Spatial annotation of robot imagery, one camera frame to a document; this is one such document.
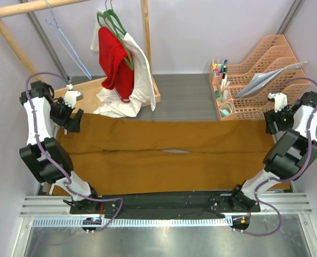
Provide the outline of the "mustard brown trousers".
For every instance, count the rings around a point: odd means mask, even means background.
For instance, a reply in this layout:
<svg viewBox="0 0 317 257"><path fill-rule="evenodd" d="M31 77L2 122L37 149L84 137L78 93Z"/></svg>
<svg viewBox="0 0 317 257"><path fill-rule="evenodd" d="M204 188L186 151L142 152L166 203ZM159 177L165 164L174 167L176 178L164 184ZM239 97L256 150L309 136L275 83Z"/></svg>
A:
<svg viewBox="0 0 317 257"><path fill-rule="evenodd" d="M156 122L83 115L59 130L76 174L100 195L231 190L274 145L262 120Z"/></svg>

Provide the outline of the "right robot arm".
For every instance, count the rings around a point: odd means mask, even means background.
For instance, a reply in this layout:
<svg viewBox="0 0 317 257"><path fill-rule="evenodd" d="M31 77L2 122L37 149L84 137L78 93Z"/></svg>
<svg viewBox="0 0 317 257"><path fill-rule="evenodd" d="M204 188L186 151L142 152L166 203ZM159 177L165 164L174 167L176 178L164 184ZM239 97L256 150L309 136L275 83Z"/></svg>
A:
<svg viewBox="0 0 317 257"><path fill-rule="evenodd" d="M236 212L250 211L266 190L298 179L317 158L317 93L304 93L294 105L282 93L268 98L275 108L264 113L266 133L283 135L265 156L263 169L232 191L229 207Z"/></svg>

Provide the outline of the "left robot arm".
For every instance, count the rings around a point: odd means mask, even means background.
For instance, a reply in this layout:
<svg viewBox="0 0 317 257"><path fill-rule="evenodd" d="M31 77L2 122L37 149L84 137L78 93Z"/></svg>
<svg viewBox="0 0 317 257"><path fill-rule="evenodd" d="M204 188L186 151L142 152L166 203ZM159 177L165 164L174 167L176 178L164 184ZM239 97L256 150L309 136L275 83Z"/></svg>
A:
<svg viewBox="0 0 317 257"><path fill-rule="evenodd" d="M53 88L42 81L26 87L20 103L27 113L29 135L19 154L39 183L60 187L71 196L70 201L65 201L71 213L95 214L101 208L95 189L75 173L68 152L51 128L51 123L55 123L65 132L80 132L84 112L79 109L74 117L71 114L81 96L70 86L64 97L55 98Z"/></svg>

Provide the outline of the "light blue wire hanger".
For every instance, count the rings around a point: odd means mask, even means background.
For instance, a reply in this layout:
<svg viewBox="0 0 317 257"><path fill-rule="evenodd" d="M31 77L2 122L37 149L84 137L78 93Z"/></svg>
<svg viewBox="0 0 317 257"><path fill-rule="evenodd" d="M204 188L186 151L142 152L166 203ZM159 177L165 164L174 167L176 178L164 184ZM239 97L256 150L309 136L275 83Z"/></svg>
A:
<svg viewBox="0 0 317 257"><path fill-rule="evenodd" d="M46 3L46 5L51 13L51 16L52 16L53 22L46 19L46 23L47 23L48 27L50 28L52 34L56 37L58 42L64 48L66 53L71 57L71 59L73 60L75 65L80 69L80 71L83 72L83 74L88 78L88 80L91 80L92 79L91 73L88 71L88 69L86 68L84 63L81 61L78 53L74 49L70 40L68 39L68 37L65 35L63 30L61 29L59 23L57 22L55 15L54 15L54 12L51 8L51 5L49 4L49 2L47 0L45 0L45 3Z"/></svg>

